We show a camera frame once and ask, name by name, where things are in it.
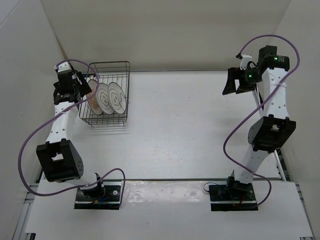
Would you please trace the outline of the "orange sunburst pattern plate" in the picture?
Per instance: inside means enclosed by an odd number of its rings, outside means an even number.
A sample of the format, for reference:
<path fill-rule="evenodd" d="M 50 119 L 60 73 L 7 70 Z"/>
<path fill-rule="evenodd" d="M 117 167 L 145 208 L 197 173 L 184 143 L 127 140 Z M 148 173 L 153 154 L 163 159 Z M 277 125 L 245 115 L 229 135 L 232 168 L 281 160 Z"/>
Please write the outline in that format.
<path fill-rule="evenodd" d="M 91 97 L 91 99 L 88 101 L 89 107 L 94 114 L 99 116 L 103 113 L 103 111 L 98 104 L 96 96 L 93 96 L 97 88 L 97 82 L 94 79 L 90 79 L 88 81 L 88 85 L 91 88 L 91 92 L 87 94 L 87 98 Z"/>

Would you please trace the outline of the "white plate black lettering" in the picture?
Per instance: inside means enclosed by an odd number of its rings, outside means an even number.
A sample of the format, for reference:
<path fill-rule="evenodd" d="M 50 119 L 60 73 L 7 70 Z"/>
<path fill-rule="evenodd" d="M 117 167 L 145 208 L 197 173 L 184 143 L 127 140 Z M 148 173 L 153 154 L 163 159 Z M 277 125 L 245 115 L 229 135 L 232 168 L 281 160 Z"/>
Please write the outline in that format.
<path fill-rule="evenodd" d="M 124 114 L 127 108 L 127 101 L 122 88 L 116 83 L 108 85 L 108 98 L 111 107 L 117 114 Z"/>

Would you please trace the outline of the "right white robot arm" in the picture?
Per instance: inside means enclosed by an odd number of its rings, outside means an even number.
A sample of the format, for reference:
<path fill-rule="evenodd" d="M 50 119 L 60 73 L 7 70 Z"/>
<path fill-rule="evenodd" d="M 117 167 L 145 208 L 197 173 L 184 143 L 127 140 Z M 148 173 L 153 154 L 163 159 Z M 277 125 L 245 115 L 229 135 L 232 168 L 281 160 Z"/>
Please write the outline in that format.
<path fill-rule="evenodd" d="M 241 165 L 227 179 L 224 193 L 230 200 L 236 200 L 251 190 L 254 174 L 262 162 L 281 148 L 296 129 L 296 122 L 290 120 L 286 101 L 284 77 L 290 69 L 289 57 L 278 55 L 276 46 L 266 45 L 259 50 L 254 67 L 250 66 L 251 56 L 241 54 L 240 58 L 240 67 L 228 69 L 223 95 L 251 92 L 262 83 L 266 103 L 262 117 L 249 129 L 248 149 Z"/>

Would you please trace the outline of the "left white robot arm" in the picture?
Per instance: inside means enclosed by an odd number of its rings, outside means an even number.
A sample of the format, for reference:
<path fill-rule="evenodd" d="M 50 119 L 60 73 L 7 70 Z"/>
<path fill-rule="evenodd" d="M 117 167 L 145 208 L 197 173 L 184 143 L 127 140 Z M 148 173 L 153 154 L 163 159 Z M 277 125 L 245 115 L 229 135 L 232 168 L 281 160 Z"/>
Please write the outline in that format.
<path fill-rule="evenodd" d="M 97 173 L 87 172 L 83 160 L 72 143 L 73 128 L 83 96 L 92 92 L 82 73 L 74 70 L 58 70 L 54 83 L 54 115 L 48 138 L 38 145 L 36 155 L 49 182 L 69 183 L 79 186 L 85 196 L 100 200 L 105 188 Z"/>

